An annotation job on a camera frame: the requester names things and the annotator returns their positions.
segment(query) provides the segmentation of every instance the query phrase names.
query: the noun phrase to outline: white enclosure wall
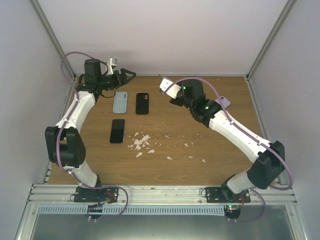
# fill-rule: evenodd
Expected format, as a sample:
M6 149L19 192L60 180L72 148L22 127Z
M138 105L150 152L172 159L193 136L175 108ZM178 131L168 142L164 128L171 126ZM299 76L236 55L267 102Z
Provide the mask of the white enclosure wall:
M11 240L48 166L45 129L60 116L67 84L27 0L1 1L0 32L0 239Z
M299 0L251 79L271 139L283 142L293 190L319 239L320 1Z
M138 75L245 75L287 0L39 0L65 52ZM69 58L83 73L84 57Z

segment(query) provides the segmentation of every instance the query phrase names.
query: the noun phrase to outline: light blue smartphone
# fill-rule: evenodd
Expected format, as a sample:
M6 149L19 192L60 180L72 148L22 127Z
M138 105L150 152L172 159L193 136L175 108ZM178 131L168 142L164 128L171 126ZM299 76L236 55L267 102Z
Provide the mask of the light blue smartphone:
M124 114L127 111L128 93L126 91L118 91L114 95L113 112L115 114Z

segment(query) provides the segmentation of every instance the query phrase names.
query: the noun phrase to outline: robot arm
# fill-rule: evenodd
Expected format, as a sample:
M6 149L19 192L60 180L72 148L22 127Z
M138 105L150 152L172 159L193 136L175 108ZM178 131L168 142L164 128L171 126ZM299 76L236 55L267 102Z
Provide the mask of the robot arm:
M172 81L162 77L161 91L166 91L172 83ZM266 189L284 171L284 166L276 156L261 144L270 147L283 159L285 159L284 146L278 141L271 143L267 139L254 134L232 116L230 116L230 122L219 103L206 99L200 81L190 79L174 84L167 90L166 94L171 97L170 103L185 106L196 121L226 137L253 163L250 169L231 176L221 185L222 193L227 201L233 195L253 187ZM239 130L233 123L236 123L245 132L254 136L259 144Z
M121 73L118 70L114 71L116 63L116 59L110 58L106 64L107 71L102 74L100 60L86 60L84 63L84 83L80 83L76 88L78 97L74 96L62 119L54 127L47 127L45 130L49 160L58 164L56 144L58 132L65 124L66 119L69 119L62 130L58 151L63 169L72 174L78 181L79 187L82 188L85 188L85 185L89 187L101 187L102 185L99 177L91 171L85 160L86 148L80 137L82 125L103 90L117 89L129 83L136 76L134 72L124 68L121 69Z

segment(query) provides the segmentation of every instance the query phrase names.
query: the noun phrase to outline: wooden floor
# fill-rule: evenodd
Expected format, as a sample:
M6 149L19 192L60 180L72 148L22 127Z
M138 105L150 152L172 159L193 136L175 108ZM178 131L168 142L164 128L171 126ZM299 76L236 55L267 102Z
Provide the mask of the wooden floor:
M229 113L261 135L244 78L205 79L231 102ZM80 134L86 147L86 161L103 184L220 185L250 167L246 156L226 138L196 122L185 107L170 104L170 97L159 93L160 82L159 77L140 76L119 88L119 92L128 92L125 114L113 113L113 98L102 97L89 112ZM216 99L208 86L204 90L207 98ZM137 93L149 93L148 115L135 114ZM122 144L109 142L113 119L125 119ZM143 135L151 137L150 145L141 150L128 147ZM76 181L54 165L48 183L76 184Z

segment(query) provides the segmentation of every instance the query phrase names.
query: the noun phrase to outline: phone screen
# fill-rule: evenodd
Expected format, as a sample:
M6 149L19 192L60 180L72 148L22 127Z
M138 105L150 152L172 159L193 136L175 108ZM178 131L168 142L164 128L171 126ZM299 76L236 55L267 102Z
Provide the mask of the phone screen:
M110 135L110 143L121 144L124 141L125 120L113 119Z
M149 113L149 94L138 93L135 102L135 114L144 115Z

